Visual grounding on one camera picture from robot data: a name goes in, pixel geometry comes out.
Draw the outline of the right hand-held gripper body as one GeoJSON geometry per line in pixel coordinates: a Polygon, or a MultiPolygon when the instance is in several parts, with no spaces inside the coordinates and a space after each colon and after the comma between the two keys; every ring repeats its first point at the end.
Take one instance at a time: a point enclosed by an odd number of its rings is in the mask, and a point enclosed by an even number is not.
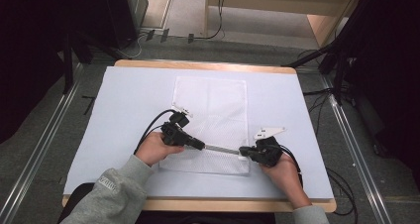
{"type": "Polygon", "coordinates": [[[282,155],[280,144],[274,136],[284,131],[284,127],[260,128],[254,135],[256,145],[250,149],[251,160],[270,168],[274,167],[282,155]]]}

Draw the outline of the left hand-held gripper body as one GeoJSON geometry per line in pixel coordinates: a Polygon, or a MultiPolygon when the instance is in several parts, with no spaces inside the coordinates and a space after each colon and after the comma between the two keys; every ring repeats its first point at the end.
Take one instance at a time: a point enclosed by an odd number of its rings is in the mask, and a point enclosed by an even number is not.
{"type": "Polygon", "coordinates": [[[191,114],[183,107],[172,104],[172,115],[167,122],[160,127],[163,133],[163,142],[169,146],[190,146],[192,137],[183,131],[189,123],[188,116],[191,114]]]}

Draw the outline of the thin grey rod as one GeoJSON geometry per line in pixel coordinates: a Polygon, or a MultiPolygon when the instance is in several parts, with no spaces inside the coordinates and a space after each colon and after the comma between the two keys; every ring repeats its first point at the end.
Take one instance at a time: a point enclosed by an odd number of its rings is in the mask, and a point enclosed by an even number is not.
{"type": "Polygon", "coordinates": [[[211,145],[205,145],[205,149],[210,150],[210,151],[214,151],[214,152],[225,153],[225,154],[233,154],[233,155],[239,155],[240,154],[240,152],[238,150],[231,150],[231,149],[226,149],[226,148],[216,147],[216,146],[211,146],[211,145]]]}

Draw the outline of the white mesh cloth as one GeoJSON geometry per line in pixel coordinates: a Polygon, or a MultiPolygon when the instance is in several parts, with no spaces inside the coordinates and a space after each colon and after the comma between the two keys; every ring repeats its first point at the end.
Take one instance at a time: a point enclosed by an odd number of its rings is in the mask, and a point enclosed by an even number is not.
{"type": "Polygon", "coordinates": [[[250,172],[250,161],[238,154],[238,149],[249,143],[245,81],[180,76],[175,81],[172,105],[192,114],[184,128],[187,134],[230,152],[186,147],[161,161],[161,168],[232,175],[250,172]]]}

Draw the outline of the person's left hand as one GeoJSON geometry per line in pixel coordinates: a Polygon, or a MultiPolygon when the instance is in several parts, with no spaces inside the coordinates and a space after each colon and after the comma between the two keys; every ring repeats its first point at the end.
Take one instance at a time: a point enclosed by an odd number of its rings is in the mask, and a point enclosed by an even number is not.
{"type": "Polygon", "coordinates": [[[179,154],[184,151],[183,147],[166,145],[162,138],[162,133],[151,132],[140,144],[135,156],[151,167],[164,160],[168,155],[179,154]]]}

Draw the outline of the person's right hand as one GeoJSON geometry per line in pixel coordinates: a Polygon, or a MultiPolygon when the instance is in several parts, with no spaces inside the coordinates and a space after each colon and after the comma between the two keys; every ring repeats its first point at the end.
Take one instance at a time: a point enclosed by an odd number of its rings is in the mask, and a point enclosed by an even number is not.
{"type": "Polygon", "coordinates": [[[311,205],[300,183],[296,164],[289,155],[282,155],[274,167],[261,165],[261,169],[285,194],[293,209],[311,205]]]}

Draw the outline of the pale table cover sheet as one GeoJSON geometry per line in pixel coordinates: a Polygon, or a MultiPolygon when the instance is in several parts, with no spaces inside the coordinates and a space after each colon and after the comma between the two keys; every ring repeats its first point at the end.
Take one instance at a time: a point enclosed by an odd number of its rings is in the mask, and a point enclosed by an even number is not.
{"type": "Polygon", "coordinates": [[[177,105],[186,109],[191,136],[210,150],[188,149],[154,167],[146,189],[151,198],[281,199],[258,164],[221,153],[250,146],[262,129],[295,155],[303,187],[313,199],[333,196],[297,75],[201,69],[111,66],[72,162],[65,193],[121,167],[149,125],[158,126],[177,105]]]}

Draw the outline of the person's dark lap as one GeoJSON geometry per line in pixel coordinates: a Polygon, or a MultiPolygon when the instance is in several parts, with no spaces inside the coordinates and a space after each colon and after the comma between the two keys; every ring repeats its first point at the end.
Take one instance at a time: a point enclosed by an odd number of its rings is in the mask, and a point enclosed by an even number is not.
{"type": "Polygon", "coordinates": [[[135,224],[276,224],[273,213],[143,211],[135,224]]]}

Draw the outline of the wooden table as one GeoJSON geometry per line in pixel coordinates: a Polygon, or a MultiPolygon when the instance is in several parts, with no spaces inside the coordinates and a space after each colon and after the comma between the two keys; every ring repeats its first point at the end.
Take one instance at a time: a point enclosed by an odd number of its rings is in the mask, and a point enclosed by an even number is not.
{"type": "MultiPolygon", "coordinates": [[[[151,121],[172,105],[180,76],[247,83],[249,143],[260,128],[280,128],[277,141],[295,156],[303,189],[326,212],[337,204],[295,69],[229,63],[121,59],[107,67],[63,194],[121,167],[151,121]]],[[[150,211],[289,212],[292,207],[256,163],[245,175],[154,167],[146,189],[150,211]]]]}

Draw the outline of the black metal stand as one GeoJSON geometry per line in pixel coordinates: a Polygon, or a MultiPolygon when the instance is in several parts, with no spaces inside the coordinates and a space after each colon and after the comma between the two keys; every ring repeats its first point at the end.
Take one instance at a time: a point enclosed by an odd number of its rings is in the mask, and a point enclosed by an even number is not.
{"type": "Polygon", "coordinates": [[[339,105],[343,104],[342,89],[345,70],[349,67],[349,58],[346,51],[341,50],[341,46],[332,42],[325,47],[318,50],[311,50],[306,56],[299,57],[296,61],[290,62],[285,67],[298,68],[304,63],[316,60],[318,57],[322,57],[322,61],[318,65],[318,71],[321,74],[329,74],[331,71],[335,71],[335,77],[333,80],[332,94],[339,105]]]}
{"type": "Polygon", "coordinates": [[[69,92],[73,84],[72,54],[83,63],[91,63],[93,59],[86,36],[77,31],[69,31],[63,39],[64,94],[69,92]]]}

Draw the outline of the black cabinet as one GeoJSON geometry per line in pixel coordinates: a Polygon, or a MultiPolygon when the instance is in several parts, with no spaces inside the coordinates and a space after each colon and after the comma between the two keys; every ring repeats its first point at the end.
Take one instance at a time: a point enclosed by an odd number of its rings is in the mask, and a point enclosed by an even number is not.
{"type": "Polygon", "coordinates": [[[149,6],[149,0],[106,0],[115,38],[113,46],[127,47],[138,37],[149,6]]]}

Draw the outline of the black curtain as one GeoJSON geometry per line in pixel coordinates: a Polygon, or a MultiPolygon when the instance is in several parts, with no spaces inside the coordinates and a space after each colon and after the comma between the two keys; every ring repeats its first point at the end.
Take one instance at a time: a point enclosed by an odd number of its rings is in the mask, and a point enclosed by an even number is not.
{"type": "Polygon", "coordinates": [[[0,144],[64,79],[63,39],[78,0],[0,0],[0,144]]]}
{"type": "Polygon", "coordinates": [[[420,0],[359,0],[343,49],[345,80],[379,151],[402,161],[420,190],[420,0]]]}

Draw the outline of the metal floor rail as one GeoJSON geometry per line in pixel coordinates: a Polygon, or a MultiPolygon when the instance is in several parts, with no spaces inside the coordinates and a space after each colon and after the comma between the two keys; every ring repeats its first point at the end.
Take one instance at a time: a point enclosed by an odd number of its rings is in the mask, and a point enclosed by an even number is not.
{"type": "Polygon", "coordinates": [[[347,116],[331,92],[332,82],[328,76],[322,75],[321,83],[327,90],[323,98],[324,106],[332,111],[330,122],[317,125],[321,150],[327,156],[327,174],[331,174],[343,187],[353,207],[355,224],[361,221],[364,213],[359,205],[359,197],[368,203],[367,211],[373,214],[375,224],[393,224],[347,116]]]}
{"type": "Polygon", "coordinates": [[[13,185],[3,208],[0,210],[0,224],[12,224],[13,219],[25,198],[58,130],[63,117],[70,106],[79,87],[84,65],[79,63],[74,73],[74,82],[69,90],[63,94],[42,132],[37,145],[31,153],[17,181],[13,185]]]}

